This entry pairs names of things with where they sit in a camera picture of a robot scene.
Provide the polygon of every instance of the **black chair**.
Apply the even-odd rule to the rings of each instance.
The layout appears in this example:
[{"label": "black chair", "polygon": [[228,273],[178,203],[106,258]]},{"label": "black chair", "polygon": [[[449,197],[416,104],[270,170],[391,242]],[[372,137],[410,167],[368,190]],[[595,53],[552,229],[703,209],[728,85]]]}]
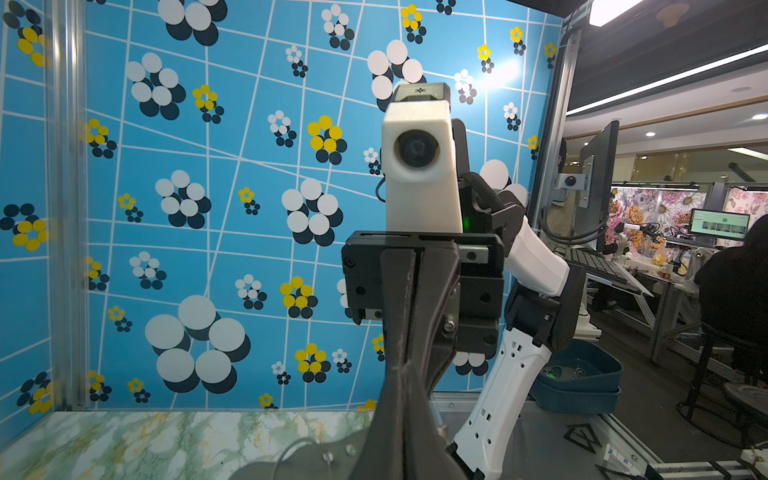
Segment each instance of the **black chair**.
[{"label": "black chair", "polygon": [[[699,358],[696,373],[694,374],[694,380],[690,384],[690,390],[688,390],[688,397],[685,402],[679,402],[677,404],[677,411],[691,425],[695,426],[701,432],[706,433],[713,439],[728,445],[732,445],[739,449],[749,448],[749,420],[760,420],[762,419],[762,416],[766,415],[766,404],[763,402],[768,400],[768,396],[756,395],[756,392],[752,390],[756,389],[765,392],[764,389],[757,388],[757,382],[760,378],[760,367],[763,364],[763,355],[766,355],[766,347],[755,342],[750,342],[749,340],[730,335],[723,332],[722,330],[715,329],[706,323],[702,324],[701,329],[703,331],[704,347],[701,351],[701,357]],[[718,342],[726,343],[733,346],[734,348],[741,349],[753,357],[753,361],[748,365],[749,371],[745,372],[745,383],[727,383],[725,386],[723,386],[723,392],[726,399],[736,411],[735,421],[729,420],[722,416],[720,413],[697,403],[699,397],[704,396],[701,393],[701,386],[704,381],[704,376],[707,374],[707,364],[709,363],[710,357],[712,356],[712,348],[714,347],[715,343]],[[755,403],[753,398],[758,398],[761,400]],[[741,432],[741,443],[732,442],[728,439],[725,439],[722,435],[711,432],[709,429],[703,427],[693,418],[694,412],[697,409],[708,412],[711,415],[714,415],[717,418],[723,420],[725,423],[738,429]]]}]

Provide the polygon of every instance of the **blue plastic bin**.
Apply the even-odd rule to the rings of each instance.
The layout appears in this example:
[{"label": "blue plastic bin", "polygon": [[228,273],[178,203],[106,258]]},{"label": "blue plastic bin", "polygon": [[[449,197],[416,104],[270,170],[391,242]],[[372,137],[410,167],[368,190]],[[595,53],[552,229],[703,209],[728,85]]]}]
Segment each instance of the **blue plastic bin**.
[{"label": "blue plastic bin", "polygon": [[[556,366],[561,368],[561,377],[547,376],[547,372]],[[583,371],[584,376],[574,378],[572,373],[576,369]],[[574,340],[562,352],[552,354],[536,381],[568,392],[616,393],[623,372],[624,366],[610,353],[593,343]]]},{"label": "blue plastic bin", "polygon": [[556,390],[536,379],[531,396],[544,410],[556,413],[585,413],[588,415],[612,413],[621,389],[616,392],[569,392]]}]

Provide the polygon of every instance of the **computer monitor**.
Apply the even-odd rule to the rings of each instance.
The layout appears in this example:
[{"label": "computer monitor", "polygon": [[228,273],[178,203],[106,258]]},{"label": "computer monitor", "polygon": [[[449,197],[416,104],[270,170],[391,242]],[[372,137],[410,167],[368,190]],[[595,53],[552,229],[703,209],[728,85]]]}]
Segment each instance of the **computer monitor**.
[{"label": "computer monitor", "polygon": [[[581,149],[579,161],[585,179],[584,190],[577,191],[575,233],[596,229],[608,215],[618,135],[619,122],[614,120]],[[600,235],[597,250],[603,250],[604,246],[605,235]]]},{"label": "computer monitor", "polygon": [[743,240],[749,225],[750,216],[747,214],[732,214],[697,208],[690,211],[689,229],[693,235]]}]

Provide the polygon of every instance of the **camera lens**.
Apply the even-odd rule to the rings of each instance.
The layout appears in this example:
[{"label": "camera lens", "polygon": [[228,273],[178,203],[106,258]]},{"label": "camera lens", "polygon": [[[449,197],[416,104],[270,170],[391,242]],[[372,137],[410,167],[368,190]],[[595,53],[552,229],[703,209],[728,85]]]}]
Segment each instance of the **camera lens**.
[{"label": "camera lens", "polygon": [[437,154],[437,140],[424,130],[409,130],[397,137],[400,158],[414,168],[426,167]]}]

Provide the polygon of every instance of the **marble surface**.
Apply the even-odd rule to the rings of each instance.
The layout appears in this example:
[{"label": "marble surface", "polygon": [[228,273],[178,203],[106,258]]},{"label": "marble surface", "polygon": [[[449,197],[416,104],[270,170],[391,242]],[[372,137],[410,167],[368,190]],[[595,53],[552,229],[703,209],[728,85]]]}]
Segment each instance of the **marble surface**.
[{"label": "marble surface", "polygon": [[295,439],[335,442],[372,412],[55,412],[0,454],[3,480],[227,480]]}]

